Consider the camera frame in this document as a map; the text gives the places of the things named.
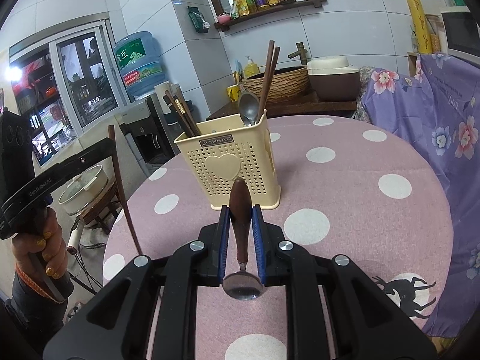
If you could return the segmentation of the left hand yellow nails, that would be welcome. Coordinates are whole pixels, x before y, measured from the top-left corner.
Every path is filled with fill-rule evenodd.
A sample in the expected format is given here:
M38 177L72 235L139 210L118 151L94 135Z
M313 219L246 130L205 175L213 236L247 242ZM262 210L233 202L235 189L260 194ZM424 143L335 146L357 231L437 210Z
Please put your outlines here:
M59 281L67 273L68 256L63 231L55 211L48 207L41 234L17 233L11 241L16 273L28 287L54 302L65 302L71 293L69 281L51 289L48 280Z

